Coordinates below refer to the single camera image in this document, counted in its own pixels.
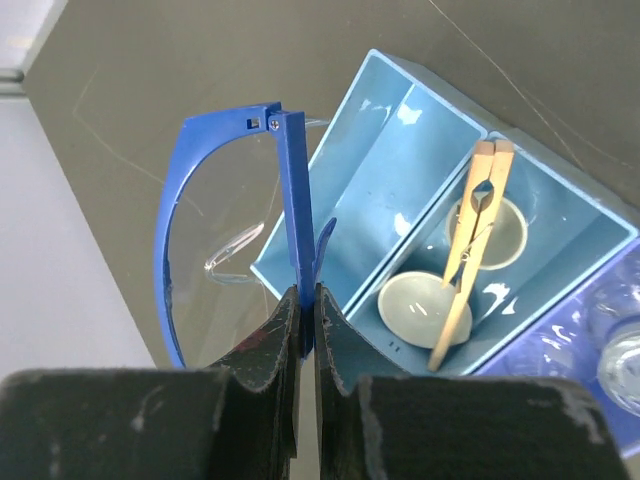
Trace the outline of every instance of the table surface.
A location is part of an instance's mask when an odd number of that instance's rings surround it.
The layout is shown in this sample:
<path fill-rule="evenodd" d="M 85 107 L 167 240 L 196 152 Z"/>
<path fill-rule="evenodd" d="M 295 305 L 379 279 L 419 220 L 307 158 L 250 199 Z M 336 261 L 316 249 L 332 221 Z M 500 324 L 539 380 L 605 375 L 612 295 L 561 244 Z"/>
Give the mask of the table surface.
<path fill-rule="evenodd" d="M 185 117 L 281 100 L 330 118 L 377 48 L 425 65 L 640 207 L 639 19 L 631 0 L 76 0 L 26 88 L 138 328 L 166 365 L 151 251 Z"/>

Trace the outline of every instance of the blue curved handle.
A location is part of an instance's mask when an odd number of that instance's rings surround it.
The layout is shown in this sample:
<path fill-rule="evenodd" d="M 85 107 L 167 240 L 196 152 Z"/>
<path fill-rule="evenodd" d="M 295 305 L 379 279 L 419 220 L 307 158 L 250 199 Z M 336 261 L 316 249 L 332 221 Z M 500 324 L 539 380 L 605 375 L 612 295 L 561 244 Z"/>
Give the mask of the blue curved handle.
<path fill-rule="evenodd" d="M 197 168 L 220 147 L 236 139 L 269 131 L 277 140 L 287 239 L 292 266 L 295 267 L 300 307 L 305 322 L 312 322 L 315 274 L 333 229 L 325 228 L 316 258 L 311 195 L 307 167 L 304 113 L 283 112 L 280 103 L 266 103 L 208 113 L 185 121 L 169 162 L 156 224 L 154 290 L 160 326 L 171 363 L 184 367 L 185 361 L 171 313 L 171 272 L 169 233 L 175 209 Z M 301 325 L 302 354 L 313 348 L 313 325 Z"/>

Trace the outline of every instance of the white panel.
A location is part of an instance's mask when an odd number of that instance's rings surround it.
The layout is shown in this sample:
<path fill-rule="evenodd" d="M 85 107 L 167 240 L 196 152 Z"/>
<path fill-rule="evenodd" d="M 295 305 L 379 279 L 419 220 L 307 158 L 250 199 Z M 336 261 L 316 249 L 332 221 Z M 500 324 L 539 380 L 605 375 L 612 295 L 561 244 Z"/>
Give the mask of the white panel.
<path fill-rule="evenodd" d="M 0 0 L 0 69 L 25 72 L 67 0 Z"/>
<path fill-rule="evenodd" d="M 0 101 L 0 378 L 37 367 L 152 367 L 26 98 Z"/>

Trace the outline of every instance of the clothespin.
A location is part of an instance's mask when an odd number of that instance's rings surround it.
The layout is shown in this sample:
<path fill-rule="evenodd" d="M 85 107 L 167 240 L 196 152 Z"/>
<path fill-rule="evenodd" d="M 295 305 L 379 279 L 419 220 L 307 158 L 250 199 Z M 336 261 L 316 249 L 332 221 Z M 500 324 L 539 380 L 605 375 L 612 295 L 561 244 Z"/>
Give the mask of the clothespin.
<path fill-rule="evenodd" d="M 444 271 L 442 286 L 458 275 L 453 298 L 440 338 L 431 352 L 428 368 L 436 371 L 444 360 L 465 306 L 471 296 L 484 251 L 513 163 L 513 144 L 506 140 L 478 142 L 464 189 L 451 251 Z"/>

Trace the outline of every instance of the small white cup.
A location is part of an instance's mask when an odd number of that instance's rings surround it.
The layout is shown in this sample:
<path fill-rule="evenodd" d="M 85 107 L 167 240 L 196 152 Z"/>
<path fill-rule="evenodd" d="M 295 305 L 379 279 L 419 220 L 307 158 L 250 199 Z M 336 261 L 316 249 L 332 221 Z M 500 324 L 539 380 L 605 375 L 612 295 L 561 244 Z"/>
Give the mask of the small white cup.
<path fill-rule="evenodd" d="M 456 294 L 453 285 L 442 287 L 442 277 L 428 272 L 406 272 L 392 277 L 378 295 L 384 324 L 407 343 L 434 348 Z M 466 306 L 451 345 L 471 334 L 471 309 Z"/>
<path fill-rule="evenodd" d="M 451 208 L 445 223 L 445 234 L 451 245 L 451 240 L 458 224 L 458 207 L 460 201 Z M 515 262 L 527 246 L 527 221 L 518 207 L 511 200 L 502 199 L 498 216 L 493 224 L 482 256 L 480 269 L 498 270 Z"/>

